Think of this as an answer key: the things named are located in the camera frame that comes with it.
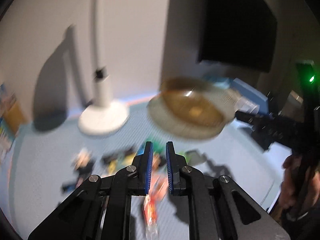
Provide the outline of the person's right hand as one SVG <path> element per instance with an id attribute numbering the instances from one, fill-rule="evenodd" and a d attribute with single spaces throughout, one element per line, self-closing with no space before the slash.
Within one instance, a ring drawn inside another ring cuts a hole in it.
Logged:
<path id="1" fill-rule="evenodd" d="M 300 166 L 301 157 L 291 155 L 287 157 L 283 163 L 284 180 L 281 184 L 281 192 L 278 203 L 283 209 L 288 209 L 296 203 L 296 198 L 293 196 L 295 186 L 292 179 L 292 171 Z M 312 179 L 309 180 L 308 193 L 302 205 L 302 214 L 309 211 L 319 200 L 319 172 L 316 171 Z"/>

